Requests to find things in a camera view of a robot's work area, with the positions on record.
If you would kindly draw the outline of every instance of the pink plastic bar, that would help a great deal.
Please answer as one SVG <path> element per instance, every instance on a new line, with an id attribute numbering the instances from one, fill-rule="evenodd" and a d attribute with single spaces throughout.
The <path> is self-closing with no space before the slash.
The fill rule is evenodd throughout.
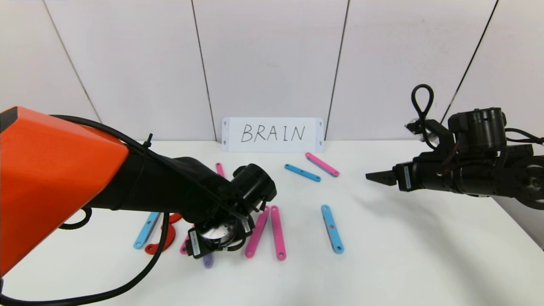
<path id="1" fill-rule="evenodd" d="M 283 241 L 283 231 L 281 230 L 280 209 L 276 205 L 270 207 L 272 218 L 272 232 L 274 232 L 274 244 L 276 245 L 276 257 L 278 260 L 285 260 L 287 252 L 285 251 L 285 242 Z"/>
<path id="2" fill-rule="evenodd" d="M 321 168 L 323 171 L 329 173 L 330 175 L 337 177 L 340 175 L 340 172 L 336 170 L 335 168 L 331 167 L 326 162 L 320 160 L 312 153 L 306 153 L 306 158 L 308 158 L 309 161 L 314 163 L 317 167 Z"/>
<path id="3" fill-rule="evenodd" d="M 180 253 L 183 255 L 187 255 L 187 247 L 186 247 L 187 240 L 189 240 L 189 235 L 185 237 L 185 240 L 183 241 L 183 244 L 181 245 L 181 248 L 180 248 Z"/>
<path id="4" fill-rule="evenodd" d="M 253 229 L 253 234 L 251 234 L 251 236 L 249 237 L 248 246 L 245 248 L 244 254 L 247 258 L 253 258 L 253 256 L 255 255 L 257 245 L 259 244 L 259 240 L 261 239 L 261 235 L 263 234 L 264 225 L 267 223 L 269 212 L 270 208 L 266 206 L 263 213 L 260 214 L 257 218 L 255 228 Z"/>
<path id="5" fill-rule="evenodd" d="M 217 174 L 221 175 L 222 177 L 225 177 L 225 172 L 223 171 L 223 165 L 221 163 L 215 164 L 215 171 Z"/>

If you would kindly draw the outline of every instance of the white table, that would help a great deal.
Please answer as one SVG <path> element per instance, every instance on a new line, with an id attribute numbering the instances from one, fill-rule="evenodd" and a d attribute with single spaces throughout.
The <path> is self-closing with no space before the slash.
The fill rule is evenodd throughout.
<path id="1" fill-rule="evenodd" d="M 490 198 L 415 191 L 365 173 L 411 160 L 412 141 L 327 142 L 326 175 L 304 154 L 225 153 L 214 142 L 153 142 L 170 157 L 192 156 L 227 178 L 256 163 L 276 182 L 287 259 L 278 261 L 270 220 L 256 255 L 217 252 L 212 269 L 179 253 L 190 224 L 134 289 L 100 305 L 543 305 L 544 252 Z M 313 182 L 285 163 L 322 177 Z M 335 254 L 320 207 L 329 204 L 345 252 Z M 29 300 L 98 293 L 132 279 L 150 255 L 132 244 L 148 213 L 95 209 L 81 229 L 57 230 L 5 276 L 4 293 Z M 159 226 L 151 242 L 158 241 Z"/>

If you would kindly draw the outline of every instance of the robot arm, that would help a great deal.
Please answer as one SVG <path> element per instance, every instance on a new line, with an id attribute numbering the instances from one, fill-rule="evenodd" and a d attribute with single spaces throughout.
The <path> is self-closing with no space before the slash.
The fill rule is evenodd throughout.
<path id="1" fill-rule="evenodd" d="M 254 228 L 250 212 L 264 209 L 264 202 L 276 196 L 268 174 L 248 164 L 228 181 L 193 158 L 164 157 L 150 146 L 151 135 L 142 145 L 82 118 L 22 107 L 0 113 L 0 277 L 79 209 L 164 212 L 166 224 L 168 213 L 180 213 L 195 225 L 189 235 L 200 245 L 198 254 L 189 250 L 195 258 L 241 247 Z M 118 294 L 68 299 L 62 305 Z M 12 301 L 2 296 L 0 303 Z"/>
<path id="2" fill-rule="evenodd" d="M 426 85 L 415 90 L 420 87 L 432 93 Z M 533 156 L 531 144 L 506 144 L 507 140 L 542 144 L 542 138 L 521 131 L 529 139 L 508 139 L 506 131 L 520 131 L 505 125 L 506 117 L 500 108 L 454 114 L 448 120 L 449 129 L 435 120 L 425 119 L 420 113 L 420 119 L 406 127 L 414 134 L 422 134 L 424 140 L 437 138 L 439 145 L 434 147 L 427 141 L 432 152 L 423 152 L 411 162 L 397 164 L 390 171 L 369 173 L 366 177 L 389 186 L 398 182 L 401 191 L 433 189 L 503 196 L 544 210 L 544 156 Z"/>

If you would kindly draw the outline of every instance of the panel seam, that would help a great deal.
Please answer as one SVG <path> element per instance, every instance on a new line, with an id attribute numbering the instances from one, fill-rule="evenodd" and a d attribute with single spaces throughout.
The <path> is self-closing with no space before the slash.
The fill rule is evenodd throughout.
<path id="1" fill-rule="evenodd" d="M 470 69 L 472 61 L 474 60 L 474 57 L 476 56 L 476 52 L 478 51 L 478 48 L 480 47 L 481 41 L 484 39 L 485 33 L 487 32 L 487 28 L 489 26 L 489 23 L 491 22 L 491 19 L 493 18 L 493 14 L 495 13 L 495 9 L 497 8 L 497 4 L 499 4 L 499 0 L 495 1 L 495 5 L 493 6 L 493 10 L 491 10 L 491 15 L 489 16 L 489 19 L 487 20 L 487 23 L 485 25 L 484 31 L 482 32 L 480 36 L 480 40 L 478 41 L 478 44 L 476 45 L 476 49 L 474 50 L 474 53 L 472 53 L 472 57 L 470 62 L 468 62 L 467 69 L 465 70 L 465 73 L 463 74 L 463 77 L 461 77 L 461 81 L 459 82 L 459 85 L 457 86 L 457 89 L 455 90 L 455 93 L 453 94 L 452 100 L 449 102 L 448 108 L 446 108 L 446 111 L 444 112 L 444 116 L 442 116 L 442 119 L 440 120 L 440 124 L 444 122 L 444 119 L 448 115 L 449 109 L 453 104 L 453 101 L 455 100 L 455 97 L 457 96 L 457 93 L 459 92 L 459 89 L 461 88 L 461 85 L 463 84 L 463 81 L 465 80 L 465 77 L 467 76 L 468 69 Z"/>
<path id="2" fill-rule="evenodd" d="M 96 107 L 94 104 L 92 104 L 91 98 L 89 97 L 89 94 L 87 93 L 87 90 L 85 89 L 85 86 L 83 85 L 83 82 L 81 81 L 81 78 L 79 77 L 79 74 L 77 73 L 76 67 L 74 66 L 72 59 L 70 58 L 70 55 L 68 54 L 68 50 L 66 50 L 66 46 L 64 45 L 63 39 L 60 37 L 59 30 L 57 29 L 57 25 L 55 25 L 55 22 L 53 21 L 53 17 L 51 16 L 51 12 L 49 12 L 49 8 L 47 7 L 47 3 L 45 3 L 45 0 L 42 0 L 45 6 L 45 10 L 47 11 L 47 15 L 49 15 L 49 19 L 51 20 L 51 23 L 53 24 L 53 28 L 55 29 L 55 32 L 57 34 L 57 37 L 59 38 L 60 44 L 63 47 L 64 53 L 66 53 L 66 57 L 68 57 L 68 61 L 70 62 L 70 65 L 72 66 L 72 69 L 74 73 L 76 74 L 77 81 L 79 82 L 79 85 L 81 85 L 81 88 L 83 88 L 83 92 L 85 93 L 85 96 L 87 97 L 87 100 L 91 104 L 92 110 L 95 112 L 96 117 L 98 118 L 98 122 L 103 123 L 102 119 L 100 119 L 100 116 L 98 115 L 98 112 L 96 111 Z"/>
<path id="3" fill-rule="evenodd" d="M 196 12 L 195 12 L 195 4 L 193 3 L 193 0 L 191 0 L 191 6 L 193 7 L 193 18 L 195 19 L 196 39 L 199 42 L 200 60 L 202 61 L 202 72 L 204 73 L 204 83 L 206 84 L 206 95 L 208 96 L 209 114 L 212 117 L 213 135 L 215 137 L 215 141 L 217 141 L 217 132 L 215 131 L 215 121 L 213 120 L 212 101 L 209 98 L 208 78 L 206 77 L 206 68 L 204 67 L 204 56 L 202 55 L 202 45 L 200 44 L 199 27 L 196 24 Z"/>
<path id="4" fill-rule="evenodd" d="M 329 122 L 331 119 L 331 111 L 332 111 L 332 101 L 334 100 L 334 97 L 335 97 L 336 79 L 338 77 L 338 67 L 340 66 L 340 56 L 342 55 L 342 45 L 344 44 L 345 25 L 348 23 L 348 11 L 349 11 L 350 1 L 351 0 L 348 0 L 348 4 L 346 5 L 346 8 L 345 8 L 344 26 L 342 28 L 342 37 L 340 38 L 340 49 L 338 50 L 338 59 L 336 61 L 335 79 L 332 83 L 331 103 L 329 104 L 329 115 L 327 116 L 327 125 L 325 127 L 324 140 L 327 139 L 327 133 L 329 131 Z"/>

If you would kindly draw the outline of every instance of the purple plastic bar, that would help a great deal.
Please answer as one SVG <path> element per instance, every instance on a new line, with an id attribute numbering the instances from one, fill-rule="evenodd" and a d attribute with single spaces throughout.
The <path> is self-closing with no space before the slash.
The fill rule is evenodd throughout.
<path id="1" fill-rule="evenodd" d="M 205 255 L 202 258 L 202 261 L 204 262 L 204 267 L 206 269 L 213 267 L 213 253 L 209 253 L 208 255 Z"/>

